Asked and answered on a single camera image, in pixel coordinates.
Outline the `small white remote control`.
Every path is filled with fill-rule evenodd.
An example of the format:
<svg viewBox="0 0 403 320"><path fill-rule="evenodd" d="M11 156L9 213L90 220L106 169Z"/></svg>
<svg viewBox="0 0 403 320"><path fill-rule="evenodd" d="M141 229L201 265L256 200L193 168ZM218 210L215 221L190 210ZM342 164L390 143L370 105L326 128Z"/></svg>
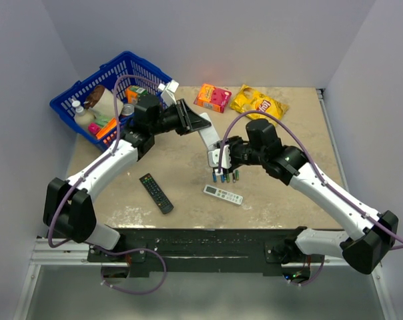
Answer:
<svg viewBox="0 0 403 320"><path fill-rule="evenodd" d="M209 127L199 130L198 133L206 149L208 151L213 151L217 149L216 143L220 140L220 136L218 135L218 132L216 131L212 120L207 113L201 113L199 116L210 123Z"/></svg>

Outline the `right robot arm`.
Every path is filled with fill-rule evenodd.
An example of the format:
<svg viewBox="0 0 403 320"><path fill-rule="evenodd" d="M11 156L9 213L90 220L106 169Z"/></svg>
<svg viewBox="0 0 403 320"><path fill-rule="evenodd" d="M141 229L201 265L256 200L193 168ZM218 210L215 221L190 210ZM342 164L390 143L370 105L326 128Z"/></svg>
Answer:
<svg viewBox="0 0 403 320"><path fill-rule="evenodd" d="M312 200L342 227L341 231L299 228L276 248L284 263L307 255L342 258L353 269L370 274L395 244L392 234L398 218L379 213L328 179L298 147L284 145L275 127L265 119L246 125L248 138L235 136L208 143L210 167L235 171L242 165L260 165L274 179Z"/></svg>

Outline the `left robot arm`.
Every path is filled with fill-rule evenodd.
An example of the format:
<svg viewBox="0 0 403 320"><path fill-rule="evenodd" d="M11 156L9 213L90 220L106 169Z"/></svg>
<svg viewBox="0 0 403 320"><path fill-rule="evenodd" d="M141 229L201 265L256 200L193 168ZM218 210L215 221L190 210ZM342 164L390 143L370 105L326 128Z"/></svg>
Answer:
<svg viewBox="0 0 403 320"><path fill-rule="evenodd" d="M102 247L110 261L125 257L126 245L115 229L97 222L93 201L124 169L137 163L153 146L156 135L186 135L210 128L211 122L192 111L184 99L163 108L159 97L146 95L111 147L80 172L47 186L43 222L48 237L57 232L76 243Z"/></svg>

